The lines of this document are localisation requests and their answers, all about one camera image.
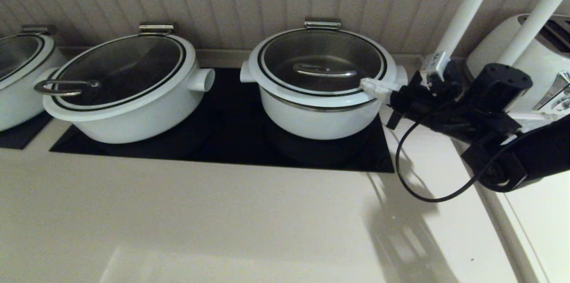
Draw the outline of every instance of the toaster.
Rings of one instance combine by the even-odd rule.
[[[467,58],[476,78],[496,62],[529,15],[516,15],[498,25]],[[570,17],[553,15],[513,64],[533,80],[533,87],[509,107],[513,114],[570,114]]]

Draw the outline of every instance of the countertop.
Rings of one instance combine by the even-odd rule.
[[[410,125],[385,129],[392,155]],[[50,153],[67,127],[0,149],[0,281],[517,281],[474,188],[429,204],[389,173]],[[444,135],[404,151],[423,194],[468,180]]]

